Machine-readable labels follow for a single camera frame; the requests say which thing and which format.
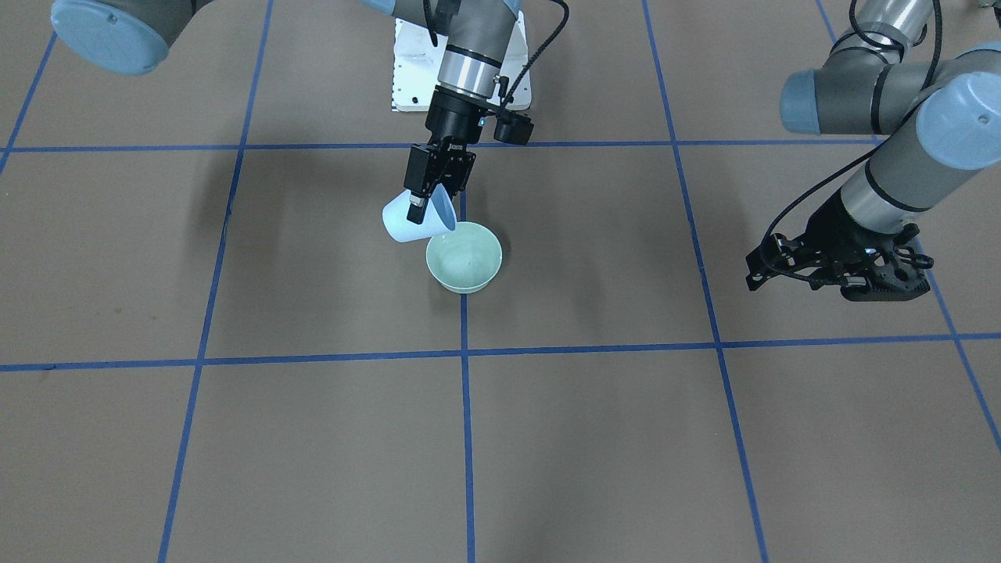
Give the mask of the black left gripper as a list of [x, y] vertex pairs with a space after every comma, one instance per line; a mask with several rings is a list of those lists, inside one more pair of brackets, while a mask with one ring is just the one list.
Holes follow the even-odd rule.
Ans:
[[[805, 282], [813, 289], [827, 285], [841, 289], [854, 282], [867, 256], [877, 249], [912, 246], [919, 232], [913, 222], [892, 228], [891, 234], [862, 227], [848, 213], [841, 196], [832, 195], [808, 219], [803, 235], [766, 235], [747, 254], [746, 285], [754, 292], [766, 282], [781, 277]], [[808, 267], [815, 271], [801, 274]]]

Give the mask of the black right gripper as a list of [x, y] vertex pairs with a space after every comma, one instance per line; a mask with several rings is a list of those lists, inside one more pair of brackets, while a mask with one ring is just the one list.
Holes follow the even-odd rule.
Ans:
[[426, 143], [412, 144], [404, 189], [410, 190], [407, 219], [423, 224], [430, 193], [442, 185], [449, 197], [463, 192], [471, 177], [475, 153], [468, 150], [478, 143], [487, 117], [482, 99], [461, 94], [446, 87], [436, 87], [430, 100], [425, 127], [430, 131]]

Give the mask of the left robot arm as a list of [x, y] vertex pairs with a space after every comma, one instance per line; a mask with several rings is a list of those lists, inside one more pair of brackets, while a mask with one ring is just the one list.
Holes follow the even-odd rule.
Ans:
[[999, 164], [999, 42], [944, 60], [938, 1], [849, 7], [823, 65], [780, 93], [787, 131], [883, 136], [841, 170], [844, 182], [787, 238], [768, 227], [746, 256], [746, 284], [837, 286], [851, 302], [908, 302], [930, 291], [917, 218]]

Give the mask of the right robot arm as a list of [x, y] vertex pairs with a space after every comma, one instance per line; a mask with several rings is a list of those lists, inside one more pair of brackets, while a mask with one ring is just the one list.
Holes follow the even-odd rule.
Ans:
[[[369, 7], [414, 24], [431, 42], [446, 39], [425, 126], [429, 140], [411, 147], [404, 176], [405, 220], [428, 217], [437, 188], [446, 197], [465, 190], [487, 117], [496, 118], [497, 142], [526, 145], [533, 122], [511, 110], [518, 80], [503, 75], [518, 1], [371, 1]], [[154, 71], [185, 32], [204, 1], [55, 1], [56, 36], [82, 59], [114, 74]]]

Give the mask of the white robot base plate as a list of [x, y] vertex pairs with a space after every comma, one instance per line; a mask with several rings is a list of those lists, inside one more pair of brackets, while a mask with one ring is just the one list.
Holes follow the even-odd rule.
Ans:
[[500, 67], [483, 63], [466, 55], [447, 51], [447, 37], [437, 37], [433, 46], [425, 28], [396, 19], [393, 44], [393, 79], [391, 80], [391, 111], [428, 112], [437, 86], [500, 104], [498, 80], [516, 76], [528, 63], [525, 14], [518, 12]]

